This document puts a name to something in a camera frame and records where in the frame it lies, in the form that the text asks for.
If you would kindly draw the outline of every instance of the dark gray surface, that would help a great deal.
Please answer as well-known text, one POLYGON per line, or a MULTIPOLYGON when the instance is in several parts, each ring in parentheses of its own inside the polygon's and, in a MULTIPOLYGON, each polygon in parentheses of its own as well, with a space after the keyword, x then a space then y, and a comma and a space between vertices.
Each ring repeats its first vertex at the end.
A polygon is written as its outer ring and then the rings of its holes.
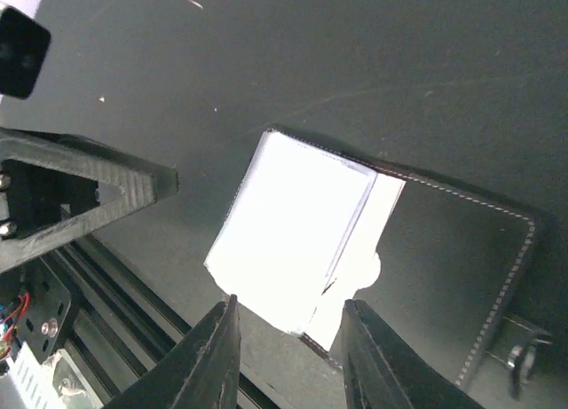
MULTIPOLYGON (((282 122, 546 210, 514 310, 566 335, 566 0, 196 1, 43 0, 35 94, 1 107, 7 127, 178 168, 179 195, 100 234, 166 302, 194 324, 221 298, 202 261, 282 122)), ((344 407, 341 375, 305 346, 246 310, 241 329, 243 363, 291 405, 344 407)))

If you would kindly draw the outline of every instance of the black case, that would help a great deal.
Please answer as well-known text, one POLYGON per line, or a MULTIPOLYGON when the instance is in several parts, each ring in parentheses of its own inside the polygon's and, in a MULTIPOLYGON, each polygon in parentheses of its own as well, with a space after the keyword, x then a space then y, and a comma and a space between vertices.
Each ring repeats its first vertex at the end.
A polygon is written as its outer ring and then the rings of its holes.
MULTIPOLYGON (((377 245, 381 275, 358 291, 426 363, 466 389, 531 263, 540 223, 530 208, 384 161, 321 135, 273 129, 406 180, 377 245)), ((339 337, 326 353, 341 365, 339 337)))

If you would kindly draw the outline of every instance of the wallet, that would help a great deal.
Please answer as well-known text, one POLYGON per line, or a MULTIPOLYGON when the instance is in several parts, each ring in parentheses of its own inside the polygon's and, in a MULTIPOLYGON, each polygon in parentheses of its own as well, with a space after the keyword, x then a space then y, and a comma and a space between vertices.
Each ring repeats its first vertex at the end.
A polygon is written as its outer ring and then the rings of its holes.
MULTIPOLYGON (((377 245, 381 275, 355 298, 467 389, 533 258, 541 228, 535 213, 448 177, 370 159, 325 136, 278 132, 406 181, 377 245)), ((329 352, 308 335, 301 339, 341 365, 339 335, 329 352)))

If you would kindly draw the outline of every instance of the table surface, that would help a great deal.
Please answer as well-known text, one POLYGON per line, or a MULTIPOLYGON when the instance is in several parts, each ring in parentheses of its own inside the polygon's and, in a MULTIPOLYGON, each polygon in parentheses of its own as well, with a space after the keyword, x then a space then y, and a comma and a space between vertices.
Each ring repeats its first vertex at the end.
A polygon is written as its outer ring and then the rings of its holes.
MULTIPOLYGON (((566 349, 565 6, 43 0, 37 19, 53 34, 49 57, 35 94, 5 99, 1 121, 177 168, 178 195, 98 236, 191 324, 222 297, 202 263, 270 124, 533 205, 549 233, 511 310, 566 349)), ((298 340, 246 309, 241 330, 245 369, 290 406, 344 407, 342 376, 298 340)), ((474 389, 487 407, 530 407, 482 385, 474 389)))

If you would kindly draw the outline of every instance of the white speck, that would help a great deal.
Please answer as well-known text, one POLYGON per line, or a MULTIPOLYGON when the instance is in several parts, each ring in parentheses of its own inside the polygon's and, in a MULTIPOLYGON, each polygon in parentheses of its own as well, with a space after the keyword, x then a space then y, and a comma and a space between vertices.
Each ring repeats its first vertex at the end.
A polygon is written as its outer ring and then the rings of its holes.
POLYGON ((195 5, 196 7, 201 8, 201 9, 203 10, 203 5, 199 4, 199 3, 198 3, 197 1, 195 1, 195 0, 184 0, 184 1, 187 1, 188 3, 193 4, 193 5, 195 5))

